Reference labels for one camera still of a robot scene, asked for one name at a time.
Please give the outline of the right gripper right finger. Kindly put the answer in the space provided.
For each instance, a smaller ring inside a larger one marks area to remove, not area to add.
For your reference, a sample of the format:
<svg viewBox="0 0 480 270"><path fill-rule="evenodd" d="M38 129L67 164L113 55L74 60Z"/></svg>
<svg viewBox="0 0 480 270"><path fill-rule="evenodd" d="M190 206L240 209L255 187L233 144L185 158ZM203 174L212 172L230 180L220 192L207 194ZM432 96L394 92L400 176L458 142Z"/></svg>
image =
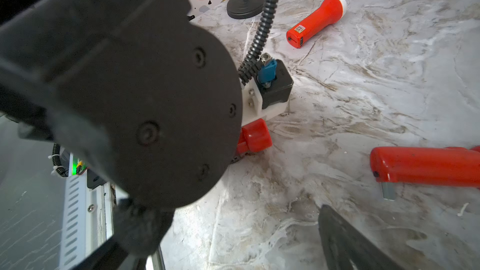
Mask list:
<svg viewBox="0 0 480 270"><path fill-rule="evenodd" d="M318 218L322 249L330 270L400 270L401 266L363 236L331 206Z"/></svg>

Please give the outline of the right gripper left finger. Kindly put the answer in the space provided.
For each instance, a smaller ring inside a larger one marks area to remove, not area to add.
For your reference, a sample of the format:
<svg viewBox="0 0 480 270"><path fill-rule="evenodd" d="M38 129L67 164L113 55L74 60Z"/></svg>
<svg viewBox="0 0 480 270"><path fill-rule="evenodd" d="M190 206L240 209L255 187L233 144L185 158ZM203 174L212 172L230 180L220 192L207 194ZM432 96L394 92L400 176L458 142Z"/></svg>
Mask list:
<svg viewBox="0 0 480 270"><path fill-rule="evenodd" d="M117 270L134 258L134 270L146 265L170 229L174 209L146 207L131 198L122 199L113 211L114 233L105 243L74 268L76 270Z"/></svg>

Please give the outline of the red flashlight white rim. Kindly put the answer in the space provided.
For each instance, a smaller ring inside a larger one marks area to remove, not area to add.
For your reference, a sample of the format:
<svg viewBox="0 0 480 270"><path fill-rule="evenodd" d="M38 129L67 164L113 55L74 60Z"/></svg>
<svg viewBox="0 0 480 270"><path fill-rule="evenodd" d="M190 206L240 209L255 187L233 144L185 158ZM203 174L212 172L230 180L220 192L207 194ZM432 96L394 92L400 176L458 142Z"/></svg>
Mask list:
<svg viewBox="0 0 480 270"><path fill-rule="evenodd" d="M287 42L294 48L301 48L325 27L341 20L346 10L346 0L324 0L316 11L286 33Z"/></svg>

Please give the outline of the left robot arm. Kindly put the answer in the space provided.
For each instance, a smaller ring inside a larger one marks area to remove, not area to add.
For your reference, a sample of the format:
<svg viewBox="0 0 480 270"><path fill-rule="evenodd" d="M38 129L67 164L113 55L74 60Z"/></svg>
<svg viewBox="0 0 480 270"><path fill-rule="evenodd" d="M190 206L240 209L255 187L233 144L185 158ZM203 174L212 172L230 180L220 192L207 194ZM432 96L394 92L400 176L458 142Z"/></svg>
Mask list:
<svg viewBox="0 0 480 270"><path fill-rule="evenodd" d="M1 86L142 205L190 205L234 156L243 100L230 53L189 10L188 0L45 0L1 26Z"/></svg>

